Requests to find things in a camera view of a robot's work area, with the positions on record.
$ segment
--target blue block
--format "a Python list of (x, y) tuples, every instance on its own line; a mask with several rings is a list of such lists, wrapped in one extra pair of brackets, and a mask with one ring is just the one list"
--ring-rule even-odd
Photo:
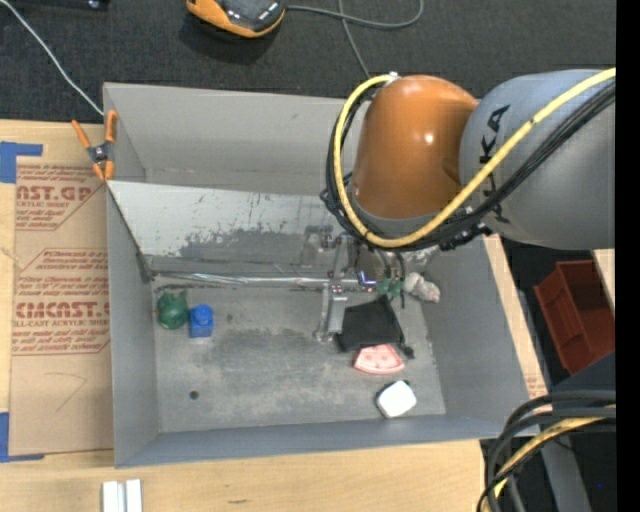
[(213, 333), (213, 310), (200, 304), (189, 310), (189, 337), (206, 338)]
[(0, 464), (3, 462), (13, 462), (20, 460), (38, 460), (42, 455), (23, 455), (20, 457), (9, 457), (9, 414), (0, 413)]

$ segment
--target pink object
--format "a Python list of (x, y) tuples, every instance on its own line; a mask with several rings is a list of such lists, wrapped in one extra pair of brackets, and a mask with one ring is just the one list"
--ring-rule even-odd
[(360, 349), (353, 367), (366, 373), (387, 375), (402, 370), (404, 362), (391, 345), (376, 345)]

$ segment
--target bin floor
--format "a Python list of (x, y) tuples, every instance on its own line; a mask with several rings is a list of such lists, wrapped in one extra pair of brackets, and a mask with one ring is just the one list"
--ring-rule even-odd
[[(163, 287), (163, 279), (156, 283)], [(392, 305), (416, 357), (407, 360), (398, 349), (403, 370), (371, 375), (352, 367), (355, 353), (314, 339), (320, 290), (185, 288), (189, 307), (213, 308), (215, 327), (211, 338), (189, 338), (187, 325), (166, 330), (155, 323), (162, 432), (381, 418), (376, 393), (396, 380), (408, 380), (416, 393), (408, 415), (445, 413), (422, 305), (410, 297), (404, 309), (400, 299)], [(359, 302), (362, 294), (349, 305)]]

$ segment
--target blue cube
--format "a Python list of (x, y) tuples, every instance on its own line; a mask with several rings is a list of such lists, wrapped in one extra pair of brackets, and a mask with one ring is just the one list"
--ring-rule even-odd
[(189, 337), (206, 338), (213, 333), (213, 310), (206, 304), (199, 304), (189, 310)]

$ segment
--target white object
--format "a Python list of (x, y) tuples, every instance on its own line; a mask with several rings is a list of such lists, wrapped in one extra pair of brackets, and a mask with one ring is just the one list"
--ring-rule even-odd
[(440, 289), (417, 272), (411, 272), (405, 278), (402, 289), (422, 301), (440, 302)]
[(142, 482), (104, 482), (102, 512), (142, 512)]
[(378, 395), (376, 403), (387, 418), (395, 418), (413, 409), (418, 400), (413, 389), (405, 381), (399, 380), (385, 388)]

